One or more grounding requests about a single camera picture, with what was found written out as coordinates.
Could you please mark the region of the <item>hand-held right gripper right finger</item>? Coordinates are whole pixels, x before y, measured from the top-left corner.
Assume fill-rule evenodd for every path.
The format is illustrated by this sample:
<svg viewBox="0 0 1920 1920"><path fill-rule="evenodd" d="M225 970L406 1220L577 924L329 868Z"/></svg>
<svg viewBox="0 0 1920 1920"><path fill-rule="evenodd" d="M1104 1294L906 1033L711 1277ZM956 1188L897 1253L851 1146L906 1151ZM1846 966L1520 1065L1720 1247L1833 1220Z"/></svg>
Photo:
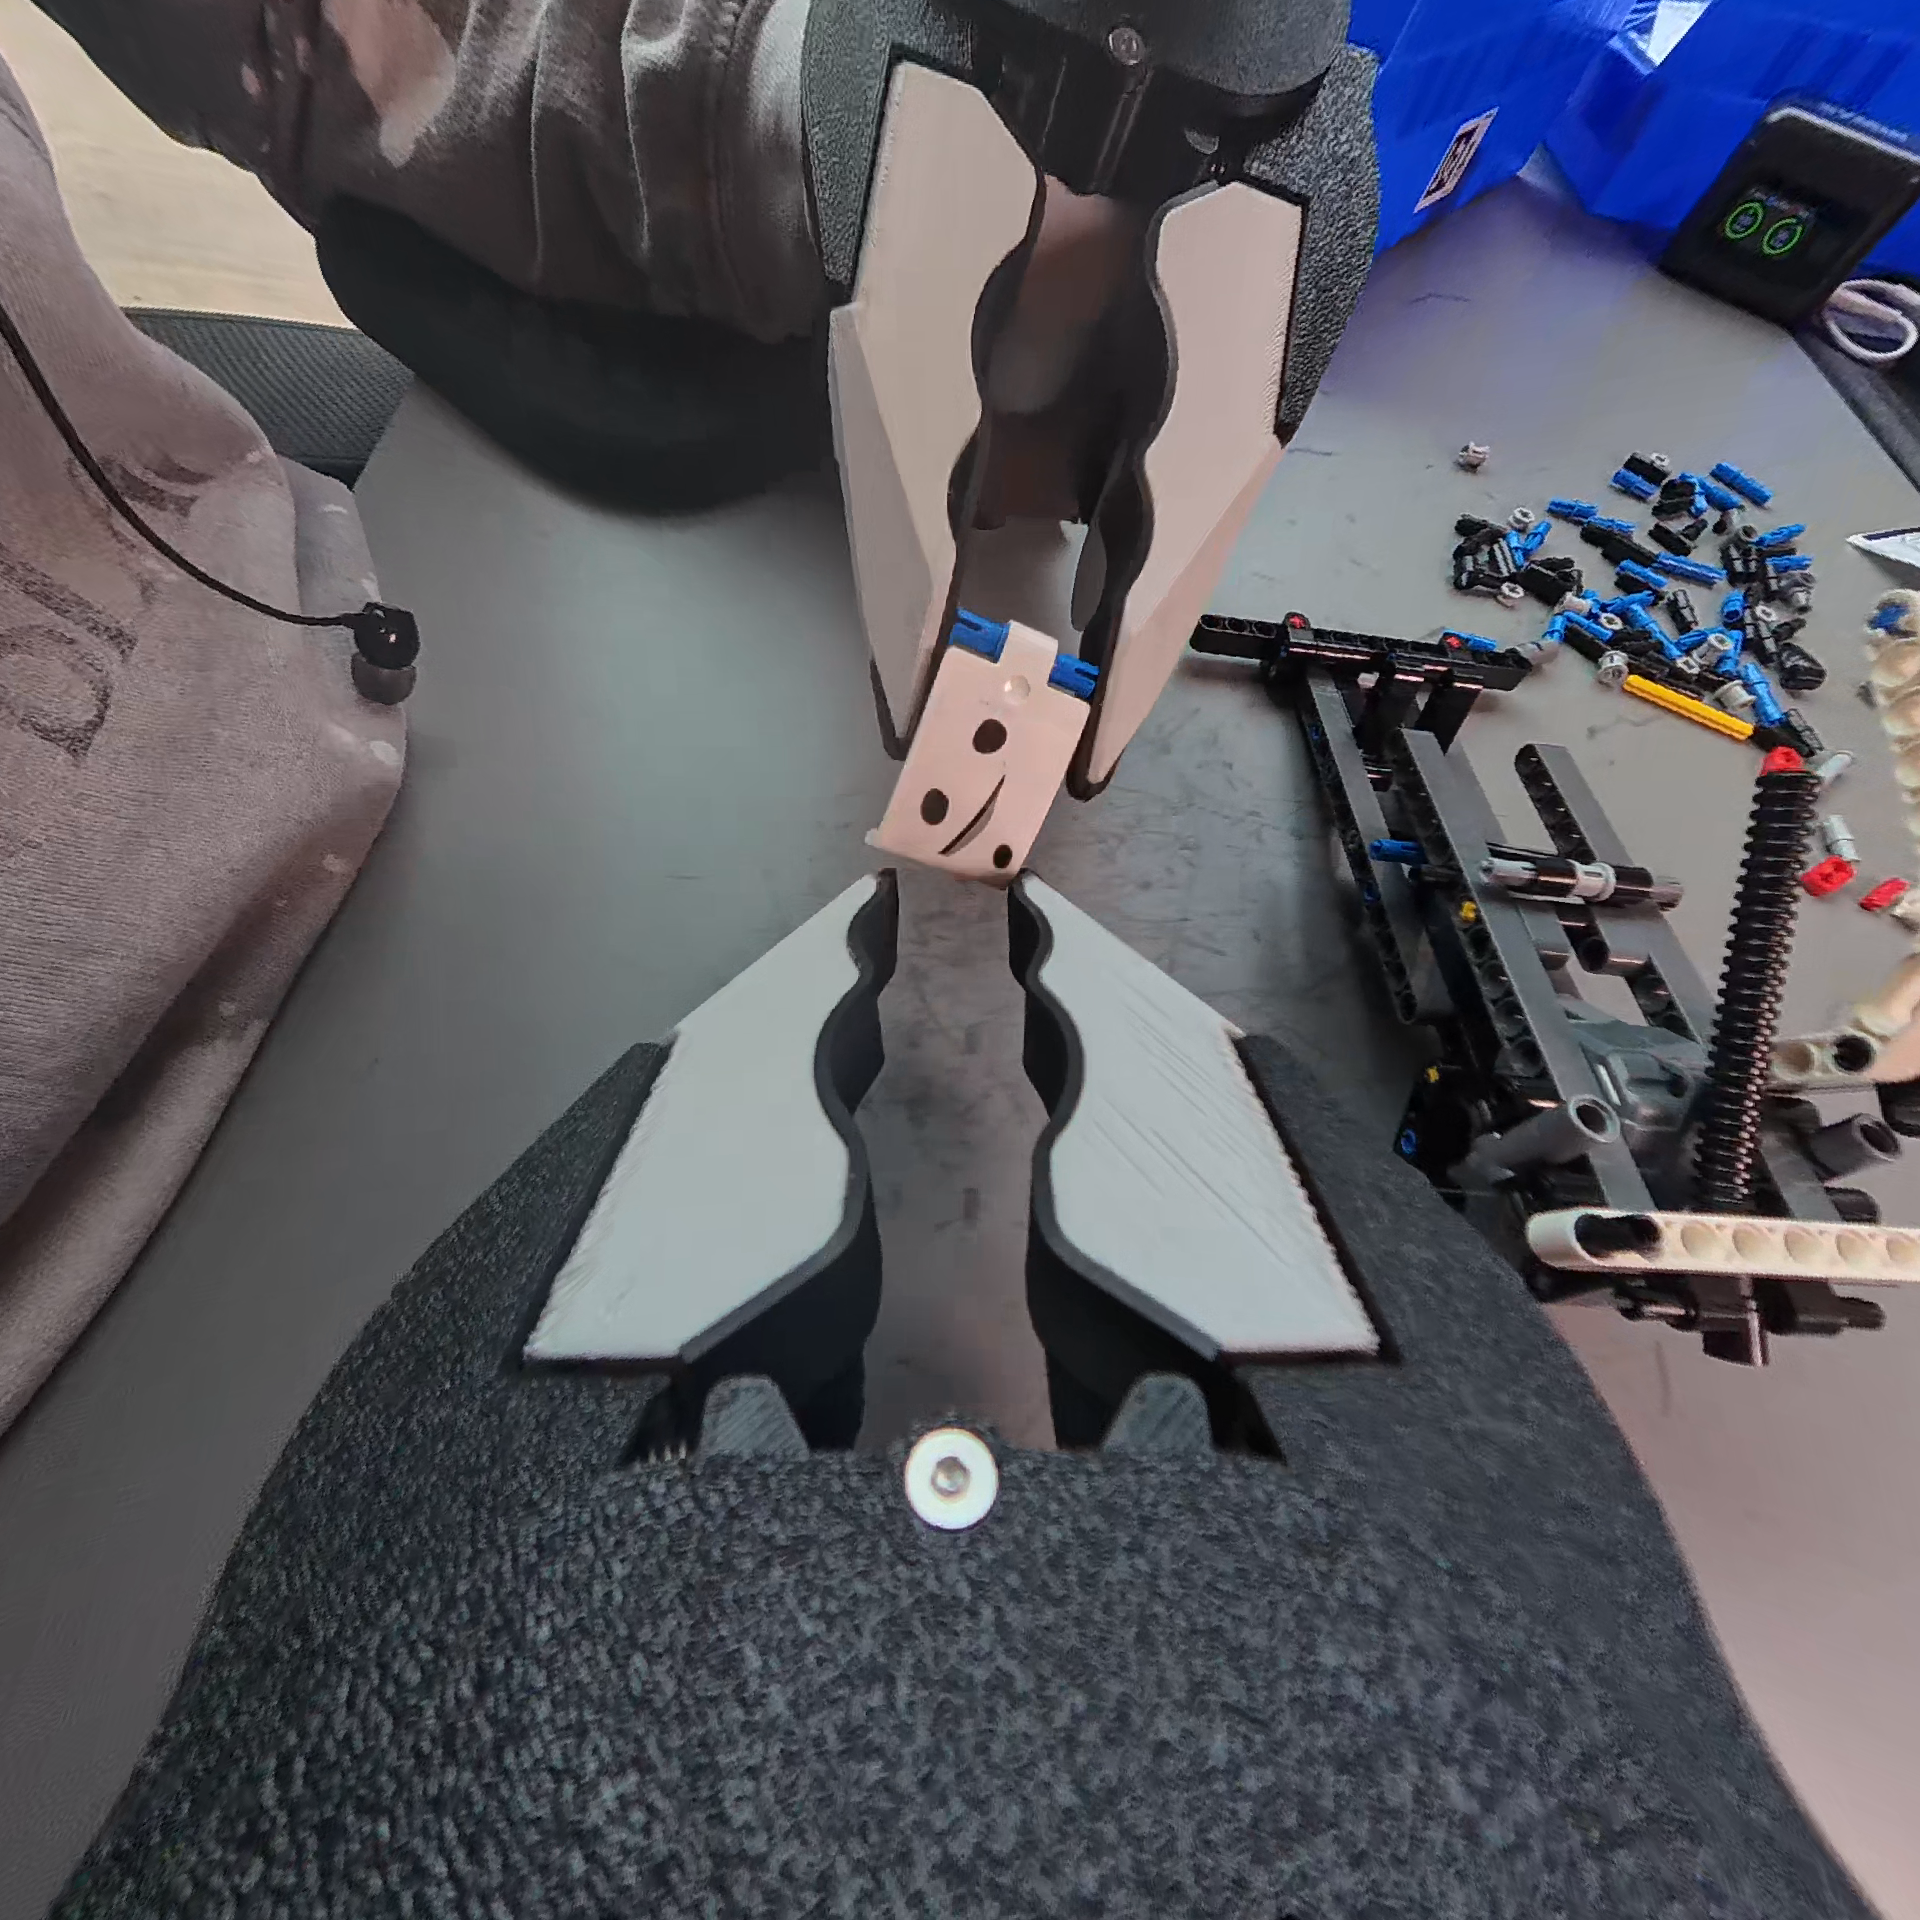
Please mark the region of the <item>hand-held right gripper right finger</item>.
<svg viewBox="0 0 1920 1920"><path fill-rule="evenodd" d="M1045 1260L1199 1360L1377 1357L1244 1033L1045 877L1005 911Z"/></svg>

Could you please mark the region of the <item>blue bin with square tag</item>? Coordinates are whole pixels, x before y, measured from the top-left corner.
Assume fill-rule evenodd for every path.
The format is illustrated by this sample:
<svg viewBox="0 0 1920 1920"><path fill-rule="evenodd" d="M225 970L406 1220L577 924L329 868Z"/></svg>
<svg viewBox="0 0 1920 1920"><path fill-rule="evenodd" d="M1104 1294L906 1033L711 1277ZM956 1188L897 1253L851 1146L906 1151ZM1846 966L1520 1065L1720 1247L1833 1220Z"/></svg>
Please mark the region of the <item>blue bin with square tag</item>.
<svg viewBox="0 0 1920 1920"><path fill-rule="evenodd" d="M1352 2L1348 38L1377 54L1377 238L1511 178L1628 25L1632 2Z"/></svg>

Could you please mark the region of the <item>grey desk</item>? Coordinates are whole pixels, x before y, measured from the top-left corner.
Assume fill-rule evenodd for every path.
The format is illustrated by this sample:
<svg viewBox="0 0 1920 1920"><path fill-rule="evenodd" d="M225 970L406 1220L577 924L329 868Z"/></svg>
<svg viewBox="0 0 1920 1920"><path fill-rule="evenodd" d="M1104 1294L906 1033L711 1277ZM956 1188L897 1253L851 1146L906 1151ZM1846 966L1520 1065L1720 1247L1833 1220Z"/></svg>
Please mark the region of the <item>grey desk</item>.
<svg viewBox="0 0 1920 1920"><path fill-rule="evenodd" d="M1494 447L1478 474L1453 465ZM1461 512L1598 497L1628 450L1730 461L1808 532L1838 808L1913 870L1848 536L1918 485L1786 333L1696 298L1536 177L1388 250L1215 605L1413 635L1453 608ZM4 1435L4 1915L42 1915L131 1779L206 1593L300 1409L395 1280L635 1041L694 1013L865 866L874 740L834 484L638 518L548 494L411 395L356 500L423 613L395 817L194 1183ZM1507 828L1511 756L1565 745L1631 856L1684 877L1712 979L1752 754L1550 661L1469 718ZM1188 661L1036 866L1194 997L1279 1038L1376 1158L1425 1033L1356 949L1296 723ZM1023 1243L1043 1102L994 892L902 876L885 1066L860 1122L885 1247L861 1439L948 1409L1052 1439ZM1887 1329L1764 1371L1612 1310L1555 1310L1692 1559L1755 1716L1885 1915L1918 1915L1918 1289Z"/></svg>

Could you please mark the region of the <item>person's left forearm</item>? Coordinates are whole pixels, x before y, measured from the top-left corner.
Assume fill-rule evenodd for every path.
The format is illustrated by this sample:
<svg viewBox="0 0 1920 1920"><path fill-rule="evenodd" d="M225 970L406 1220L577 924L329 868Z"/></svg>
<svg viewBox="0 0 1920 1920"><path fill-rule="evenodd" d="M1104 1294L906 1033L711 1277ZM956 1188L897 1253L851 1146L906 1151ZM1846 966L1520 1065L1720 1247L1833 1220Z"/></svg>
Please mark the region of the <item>person's left forearm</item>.
<svg viewBox="0 0 1920 1920"><path fill-rule="evenodd" d="M799 338L830 301L808 2L41 2L304 229L395 213L523 292Z"/></svg>

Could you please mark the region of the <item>black mesh chair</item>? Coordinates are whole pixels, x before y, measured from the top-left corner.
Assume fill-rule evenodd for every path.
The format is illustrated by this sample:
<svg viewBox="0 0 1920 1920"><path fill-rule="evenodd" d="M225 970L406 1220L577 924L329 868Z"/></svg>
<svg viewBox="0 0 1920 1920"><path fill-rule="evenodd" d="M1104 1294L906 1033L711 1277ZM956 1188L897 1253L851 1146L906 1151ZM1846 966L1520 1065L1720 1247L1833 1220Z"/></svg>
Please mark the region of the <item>black mesh chair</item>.
<svg viewBox="0 0 1920 1920"><path fill-rule="evenodd" d="M414 376L354 326L128 308L123 317L225 389L268 445L356 485Z"/></svg>

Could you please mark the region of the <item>black power bank green display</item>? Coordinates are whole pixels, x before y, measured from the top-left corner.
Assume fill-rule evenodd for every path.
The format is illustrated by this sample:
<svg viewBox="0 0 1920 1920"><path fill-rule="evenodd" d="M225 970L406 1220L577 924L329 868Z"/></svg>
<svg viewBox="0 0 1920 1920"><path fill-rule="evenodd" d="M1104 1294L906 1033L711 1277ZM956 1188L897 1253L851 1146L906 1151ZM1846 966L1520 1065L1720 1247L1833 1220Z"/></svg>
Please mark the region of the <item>black power bank green display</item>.
<svg viewBox="0 0 1920 1920"><path fill-rule="evenodd" d="M1918 205L1918 140L1781 98L1681 214L1658 274L1781 326L1808 324Z"/></svg>

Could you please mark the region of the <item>yellow toy axle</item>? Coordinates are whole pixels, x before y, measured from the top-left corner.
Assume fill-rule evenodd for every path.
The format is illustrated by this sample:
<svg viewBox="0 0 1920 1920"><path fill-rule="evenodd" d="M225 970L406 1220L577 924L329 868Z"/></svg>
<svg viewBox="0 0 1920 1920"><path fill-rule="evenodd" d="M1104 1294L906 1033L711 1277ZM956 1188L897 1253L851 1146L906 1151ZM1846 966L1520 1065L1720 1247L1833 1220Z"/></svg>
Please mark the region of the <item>yellow toy axle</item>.
<svg viewBox="0 0 1920 1920"><path fill-rule="evenodd" d="M1649 704L1649 708L1669 713L1675 718L1684 718L1696 728L1714 731L1717 739L1733 739L1741 745L1752 745L1755 740L1755 720L1752 718L1733 714L1727 708L1717 708L1717 704L1712 704L1704 699L1696 699L1692 691L1678 691L1671 685L1663 685L1656 680L1647 680L1643 671L1631 671L1620 682L1620 691L1631 696L1631 699L1636 699L1636 702L1643 702L1643 704Z"/></svg>

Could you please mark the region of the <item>pile of blue black pins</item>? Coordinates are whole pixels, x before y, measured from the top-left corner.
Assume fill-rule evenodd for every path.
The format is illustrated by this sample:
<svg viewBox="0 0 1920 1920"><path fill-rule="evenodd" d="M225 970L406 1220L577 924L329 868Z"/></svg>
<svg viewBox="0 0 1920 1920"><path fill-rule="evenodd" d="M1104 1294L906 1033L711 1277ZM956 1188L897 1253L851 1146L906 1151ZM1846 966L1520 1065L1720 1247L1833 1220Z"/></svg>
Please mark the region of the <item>pile of blue black pins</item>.
<svg viewBox="0 0 1920 1920"><path fill-rule="evenodd" d="M1576 657L1608 691L1643 671L1752 718L1745 746L1756 754L1823 760L1827 740L1799 708L1829 674L1806 642L1820 586L1806 524L1768 518L1772 490L1733 462L1697 474L1636 450L1608 494L1461 517L1453 594L1536 613L1543 633L1523 647L1532 661Z"/></svg>

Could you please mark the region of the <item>black oval pad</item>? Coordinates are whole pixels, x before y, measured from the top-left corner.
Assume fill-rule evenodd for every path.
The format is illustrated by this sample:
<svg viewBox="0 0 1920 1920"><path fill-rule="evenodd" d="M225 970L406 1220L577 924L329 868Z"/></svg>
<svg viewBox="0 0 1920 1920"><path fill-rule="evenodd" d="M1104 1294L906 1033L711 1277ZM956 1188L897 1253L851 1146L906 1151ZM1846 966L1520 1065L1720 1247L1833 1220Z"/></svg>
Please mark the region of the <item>black oval pad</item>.
<svg viewBox="0 0 1920 1920"><path fill-rule="evenodd" d="M398 213L324 205L324 280L350 324L491 445L600 506L694 512L830 458L825 335L547 301Z"/></svg>

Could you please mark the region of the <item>blue plastic bin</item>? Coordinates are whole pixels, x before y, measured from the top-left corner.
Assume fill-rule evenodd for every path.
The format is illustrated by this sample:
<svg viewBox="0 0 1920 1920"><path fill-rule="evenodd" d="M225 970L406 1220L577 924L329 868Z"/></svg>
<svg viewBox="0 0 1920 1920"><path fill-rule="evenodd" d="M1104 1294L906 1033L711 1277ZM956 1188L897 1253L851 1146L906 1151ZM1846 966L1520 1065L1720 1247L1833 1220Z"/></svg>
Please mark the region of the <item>blue plastic bin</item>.
<svg viewBox="0 0 1920 1920"><path fill-rule="evenodd" d="M1777 102L1918 136L1918 2L1631 2L1544 150L1586 213L1675 229Z"/></svg>

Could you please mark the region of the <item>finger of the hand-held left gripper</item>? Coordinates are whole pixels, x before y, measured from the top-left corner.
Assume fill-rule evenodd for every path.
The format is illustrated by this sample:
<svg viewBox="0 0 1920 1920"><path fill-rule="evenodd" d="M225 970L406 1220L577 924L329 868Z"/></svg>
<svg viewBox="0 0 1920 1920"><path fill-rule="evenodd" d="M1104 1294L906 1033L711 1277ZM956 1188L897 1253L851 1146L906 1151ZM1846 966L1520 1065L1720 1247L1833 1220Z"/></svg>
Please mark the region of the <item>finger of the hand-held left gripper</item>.
<svg viewBox="0 0 1920 1920"><path fill-rule="evenodd" d="M882 746L902 760L972 538L979 356L1020 280L1043 170L964 79L897 63L851 301L830 313L830 418Z"/></svg>
<svg viewBox="0 0 1920 1920"><path fill-rule="evenodd" d="M1152 714L1279 462L1303 210L1247 182L1192 188L1143 238L1127 310L1124 425L1091 508L1071 611L1099 667L1068 794L1091 801Z"/></svg>

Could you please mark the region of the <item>grey black toy chassis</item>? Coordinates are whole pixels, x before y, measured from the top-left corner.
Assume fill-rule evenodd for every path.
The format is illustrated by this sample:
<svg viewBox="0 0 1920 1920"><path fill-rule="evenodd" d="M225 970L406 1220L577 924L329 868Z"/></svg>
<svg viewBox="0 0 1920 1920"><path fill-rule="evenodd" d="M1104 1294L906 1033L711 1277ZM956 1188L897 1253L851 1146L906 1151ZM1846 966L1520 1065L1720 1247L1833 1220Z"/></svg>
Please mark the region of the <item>grey black toy chassis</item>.
<svg viewBox="0 0 1920 1920"><path fill-rule="evenodd" d="M1823 787L1799 750L1764 750L1712 986L1671 928L1681 880L1631 859L1565 746L1515 754L1544 844L1501 836L1456 734L1523 682L1520 648L1299 611L1206 613L1188 647L1294 713L1394 1013L1437 1038L1394 1151L1543 1301L1609 1298L1755 1369L1777 1338L1885 1329L1918 1227L1853 1179L1918 1136L1918 1079L1885 1079L1885 1013L1781 1036ZM1871 1085L1865 1113L1813 1099Z"/></svg>

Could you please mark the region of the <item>white spotted toy panel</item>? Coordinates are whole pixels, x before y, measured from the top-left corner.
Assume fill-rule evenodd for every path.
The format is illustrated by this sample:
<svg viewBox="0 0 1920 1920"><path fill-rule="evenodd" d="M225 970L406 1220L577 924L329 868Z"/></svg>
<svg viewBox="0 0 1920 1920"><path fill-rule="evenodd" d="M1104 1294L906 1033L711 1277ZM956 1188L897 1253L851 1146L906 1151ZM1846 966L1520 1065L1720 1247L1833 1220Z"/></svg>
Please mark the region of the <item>white spotted toy panel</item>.
<svg viewBox="0 0 1920 1920"><path fill-rule="evenodd" d="M922 723L868 844L1005 887L1091 720L1099 667L1020 620L956 611Z"/></svg>

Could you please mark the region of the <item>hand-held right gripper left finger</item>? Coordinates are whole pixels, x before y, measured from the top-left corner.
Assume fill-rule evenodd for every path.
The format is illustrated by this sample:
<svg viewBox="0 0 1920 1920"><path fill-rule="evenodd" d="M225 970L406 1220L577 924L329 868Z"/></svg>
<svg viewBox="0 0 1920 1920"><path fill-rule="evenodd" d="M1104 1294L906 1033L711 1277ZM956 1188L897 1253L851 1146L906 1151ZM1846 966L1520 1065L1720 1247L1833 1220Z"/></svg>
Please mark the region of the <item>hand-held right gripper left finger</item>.
<svg viewBox="0 0 1920 1920"><path fill-rule="evenodd" d="M897 876L842 887L669 1036L523 1343L533 1366L849 1369L882 1249L857 1110Z"/></svg>

